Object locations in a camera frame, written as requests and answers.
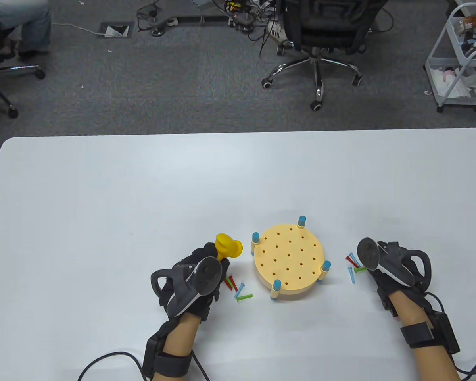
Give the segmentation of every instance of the wrist strap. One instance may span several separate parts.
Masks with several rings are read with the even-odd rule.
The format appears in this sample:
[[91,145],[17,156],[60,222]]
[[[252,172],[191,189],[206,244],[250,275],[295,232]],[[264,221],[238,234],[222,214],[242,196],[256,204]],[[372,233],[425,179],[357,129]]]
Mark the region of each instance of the wrist strap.
[[443,345],[443,341],[436,331],[430,328],[427,321],[407,325],[401,328],[401,332],[411,349]]
[[167,353],[157,353],[153,361],[155,373],[165,377],[180,378],[189,372],[192,353],[186,357],[174,356]]

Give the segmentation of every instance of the toy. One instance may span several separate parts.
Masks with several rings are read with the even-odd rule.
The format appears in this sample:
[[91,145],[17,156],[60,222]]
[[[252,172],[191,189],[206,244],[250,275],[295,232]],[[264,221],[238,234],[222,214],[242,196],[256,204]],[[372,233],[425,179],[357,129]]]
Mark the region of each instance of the toy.
[[240,292],[242,292],[242,290],[243,290],[243,287],[245,287],[245,285],[242,283],[240,285],[240,288],[236,291],[236,294],[234,294],[235,299],[238,299],[238,297],[240,296]]
[[307,218],[297,224],[278,225],[260,235],[252,234],[251,250],[256,273],[275,300],[280,294],[300,294],[322,281],[331,266],[323,267],[319,240],[305,229]]
[[236,298],[236,301],[239,302],[240,300],[245,300],[245,299],[249,299],[249,298],[252,298],[253,295],[252,294],[249,294],[249,295],[244,295],[244,296],[238,296]]
[[349,276],[351,277],[351,281],[354,284],[354,274],[353,274],[353,268],[352,267],[347,267],[349,270]]
[[235,290],[235,291],[238,291],[238,288],[236,288],[236,283],[234,283],[234,279],[233,279],[233,276],[232,276],[232,275],[229,276],[229,280],[231,281],[231,283],[232,283],[232,285],[233,285],[233,287],[234,287],[234,290]]
[[349,256],[354,261],[354,263],[356,263],[358,265],[358,267],[361,267],[358,259],[356,259],[356,257],[353,255],[353,253],[350,253]]
[[224,283],[226,284],[226,286],[229,288],[229,290],[233,291],[233,287],[232,285],[229,283],[229,281],[226,279],[224,279]]
[[234,240],[224,233],[217,234],[215,248],[217,249],[217,259],[219,261],[222,261],[224,258],[236,258],[243,251],[243,245],[240,241]]
[[350,256],[350,255],[348,255],[345,259],[347,259],[347,260],[349,261],[349,263],[350,263],[351,265],[353,265],[354,267],[356,267],[357,269],[360,268],[356,263],[354,263],[354,261],[351,259],[351,256]]

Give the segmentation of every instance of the chrome chair base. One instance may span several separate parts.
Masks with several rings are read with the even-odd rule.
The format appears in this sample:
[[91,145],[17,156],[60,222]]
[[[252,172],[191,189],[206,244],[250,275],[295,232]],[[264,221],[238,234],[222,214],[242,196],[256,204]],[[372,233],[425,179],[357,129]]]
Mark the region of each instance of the chrome chair base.
[[[34,75],[39,79],[44,79],[46,73],[40,68],[39,65],[24,65],[24,66],[14,66],[14,67],[0,67],[0,73],[17,73],[23,72],[25,70],[35,70]],[[19,116],[19,111],[14,107],[11,101],[0,91],[0,98],[8,105],[8,116],[11,119],[16,119]]]
[[[282,43],[281,45],[279,45],[277,48],[277,54],[281,56],[284,53],[284,47],[290,46],[290,45],[292,46],[292,43],[289,41],[286,41]],[[319,110],[323,104],[323,94],[324,94],[324,83],[323,83],[323,79],[321,77],[321,72],[319,69],[320,62],[327,62],[333,65],[348,67],[349,69],[353,70],[355,73],[352,84],[354,86],[358,86],[361,82],[361,73],[358,67],[356,67],[356,65],[350,62],[322,56],[322,53],[324,51],[325,49],[312,48],[310,53],[305,52],[308,54],[308,57],[299,58],[297,60],[278,65],[277,67],[275,67],[275,69],[273,69],[270,72],[267,78],[264,78],[261,81],[261,85],[263,86],[263,88],[268,89],[269,87],[271,87],[273,79],[278,73],[281,73],[282,71],[290,69],[291,67],[304,64],[305,62],[309,62],[312,65],[312,68],[314,69],[314,78],[316,82],[316,100],[311,103],[310,108],[312,109],[312,111]]]

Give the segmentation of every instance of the gray carpet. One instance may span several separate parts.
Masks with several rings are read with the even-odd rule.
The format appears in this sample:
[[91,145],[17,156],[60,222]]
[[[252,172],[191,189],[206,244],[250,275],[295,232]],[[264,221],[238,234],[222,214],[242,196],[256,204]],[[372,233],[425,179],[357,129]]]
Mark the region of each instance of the gray carpet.
[[[135,20],[147,0],[51,0],[54,22],[97,31],[101,21]],[[392,31],[370,36],[352,58],[363,73],[325,66],[323,108],[312,112],[312,69],[293,69],[265,90],[260,81],[296,56],[276,56],[228,27],[177,27],[163,37],[134,29],[131,39],[102,40],[53,26],[51,53],[37,62],[46,78],[0,77],[19,109],[0,100],[0,147],[13,136],[169,134],[333,129],[476,127],[470,108],[436,113],[422,70],[445,22],[447,0],[390,0]],[[381,28],[389,19],[381,12]]]

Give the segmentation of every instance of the velcro strap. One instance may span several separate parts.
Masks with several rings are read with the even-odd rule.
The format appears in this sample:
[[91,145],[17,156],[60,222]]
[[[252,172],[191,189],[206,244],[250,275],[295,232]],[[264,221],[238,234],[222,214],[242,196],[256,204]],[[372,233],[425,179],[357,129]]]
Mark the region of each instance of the velcro strap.
[[189,372],[191,354],[187,357],[173,356],[167,353],[155,354],[153,367],[155,373],[165,377],[180,378],[185,377]]

